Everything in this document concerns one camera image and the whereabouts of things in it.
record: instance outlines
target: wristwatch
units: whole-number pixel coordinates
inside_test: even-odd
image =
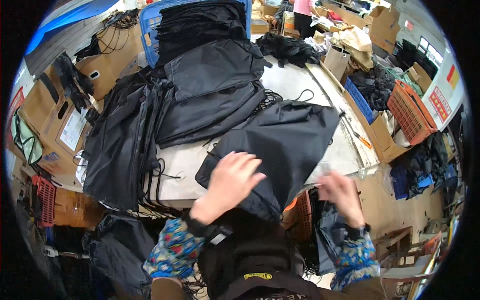
[[[365,226],[360,228],[352,228],[345,224],[345,229],[347,230],[347,236],[349,239],[358,240],[359,238],[363,238],[367,232],[370,232],[372,227],[367,223],[365,223]]]
[[[190,210],[183,214],[182,220],[187,223],[188,231],[196,237],[206,238],[210,243],[217,245],[233,232],[222,225],[205,225],[190,217]]]

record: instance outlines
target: left hand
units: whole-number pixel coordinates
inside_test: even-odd
[[[232,151],[212,171],[207,194],[193,203],[190,217],[208,225],[237,206],[266,178],[254,173],[262,160],[246,152]]]

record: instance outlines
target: person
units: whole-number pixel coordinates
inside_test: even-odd
[[[276,11],[275,15],[273,16],[275,20],[273,20],[272,24],[277,25],[279,30],[282,28],[283,24],[283,13],[293,11],[293,2],[294,0],[282,0],[278,11]]]
[[[212,172],[206,195],[182,218],[167,221],[144,263],[152,300],[184,299],[182,281],[198,262],[210,299],[386,300],[379,264],[354,181],[331,172],[319,178],[319,198],[334,203],[348,225],[331,290],[302,279],[304,261],[285,230],[236,206],[266,176],[261,160],[232,152]]]
[[[310,27],[312,14],[320,18],[320,14],[315,9],[315,0],[295,0],[293,13],[295,15],[295,30],[300,32],[300,38],[306,39],[313,36],[315,27]]]

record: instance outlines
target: wall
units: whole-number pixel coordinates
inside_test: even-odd
[[[440,53],[445,52],[445,39],[441,28],[437,25],[434,18],[423,6],[420,0],[397,0],[396,9],[400,12],[398,23],[401,30],[397,34],[397,41],[406,39],[414,45],[420,43],[420,37],[423,36]],[[413,23],[413,30],[405,27],[405,21]]]
[[[73,2],[78,3],[83,1],[71,1],[65,5],[70,5]],[[114,6],[100,15],[77,22],[63,29],[50,40],[39,45],[34,51],[25,56],[25,62],[30,73],[37,77],[46,67],[51,65],[55,58],[62,52],[66,52],[73,60],[74,54],[90,43],[92,35],[103,28],[102,21],[114,10],[125,10],[123,0],[118,1]]]

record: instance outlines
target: paper bag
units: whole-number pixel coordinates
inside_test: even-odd
[[[332,46],[327,53],[324,65],[332,72],[333,76],[340,81],[349,60],[349,52],[340,47]]]

